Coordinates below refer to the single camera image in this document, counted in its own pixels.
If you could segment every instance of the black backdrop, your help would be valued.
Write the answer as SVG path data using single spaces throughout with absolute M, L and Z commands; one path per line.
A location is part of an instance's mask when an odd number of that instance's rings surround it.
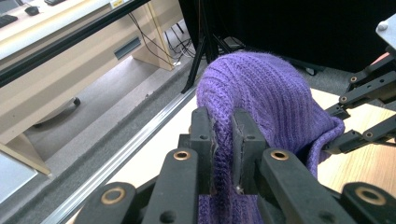
M 349 72 L 358 72 L 385 52 L 376 26 L 396 13 L 395 0 L 205 0 L 210 25 L 252 49 Z M 198 0 L 179 0 L 195 47 Z

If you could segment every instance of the purple beanie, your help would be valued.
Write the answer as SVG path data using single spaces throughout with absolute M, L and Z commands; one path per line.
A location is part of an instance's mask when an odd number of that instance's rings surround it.
M 239 195 L 233 188 L 235 108 L 253 117 L 270 147 L 296 154 L 313 176 L 318 175 L 318 163 L 328 157 L 322 147 L 345 129 L 343 121 L 330 117 L 313 100 L 293 66 L 267 53 L 236 52 L 217 58 L 206 68 L 196 95 L 198 106 L 206 106 L 214 120 L 219 145 L 214 156 L 215 193 L 200 196 L 199 223 L 262 223 L 256 196 Z

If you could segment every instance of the table surface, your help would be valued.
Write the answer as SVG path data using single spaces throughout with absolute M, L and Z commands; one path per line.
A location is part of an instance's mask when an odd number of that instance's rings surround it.
M 327 108 L 338 102 L 338 96 L 312 90 L 314 99 Z M 177 147 L 180 133 L 187 133 L 191 125 L 191 111 L 196 108 L 195 97 L 190 100 L 142 149 L 133 156 L 110 180 L 139 187 L 161 171 L 165 155 Z M 362 105 L 349 110 L 346 131 L 363 132 L 380 120 L 395 114 L 373 105 Z M 318 167 L 319 182 L 336 191 L 345 183 L 362 181 L 376 185 L 396 196 L 396 150 L 393 147 L 370 145 L 348 154 L 333 155 Z
M 18 20 L 0 28 L 0 60 L 108 3 L 109 0 L 66 0 L 52 7 L 44 0 L 35 0 L 10 10 L 6 14 Z M 29 16 L 24 11 L 29 5 L 38 7 L 40 13 Z

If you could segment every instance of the knit fabric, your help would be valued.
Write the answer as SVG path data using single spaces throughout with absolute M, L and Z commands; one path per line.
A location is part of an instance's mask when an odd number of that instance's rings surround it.
M 293 66 L 267 53 L 236 52 L 217 58 L 206 68 L 196 95 L 198 106 L 206 106 L 214 120 L 219 145 L 214 155 L 214 193 L 200 196 L 199 223 L 262 223 L 256 196 L 239 195 L 233 188 L 235 108 L 244 108 L 253 117 L 270 147 L 296 154 L 313 176 L 327 157 L 322 147 L 345 129 L 343 121 L 329 116 L 313 100 Z

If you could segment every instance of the gray floor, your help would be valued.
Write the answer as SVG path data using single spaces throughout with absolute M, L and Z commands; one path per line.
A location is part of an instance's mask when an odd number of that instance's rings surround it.
M 186 31 L 184 22 L 180 25 Z M 188 38 L 174 28 L 182 39 Z M 167 33 L 176 45 L 173 33 Z M 180 62 L 167 72 L 128 58 L 82 91 L 79 107 L 70 106 L 40 128 L 26 131 L 53 175 L 38 175 L 0 204 L 0 223 L 44 220 L 180 93 L 192 58 L 182 57 Z M 199 73 L 204 69 L 202 61 Z M 312 88 L 338 95 L 345 92 L 351 75 L 326 68 L 313 77 L 299 70 Z

